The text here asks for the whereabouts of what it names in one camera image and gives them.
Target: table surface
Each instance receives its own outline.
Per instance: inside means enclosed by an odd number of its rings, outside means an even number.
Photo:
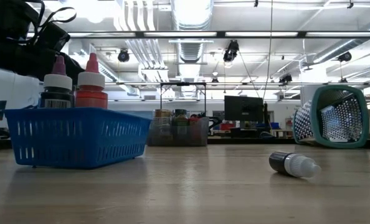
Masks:
[[[322,173],[275,173],[277,150],[314,158]],[[94,170],[19,166],[3,150],[0,223],[370,223],[370,150],[150,147]]]

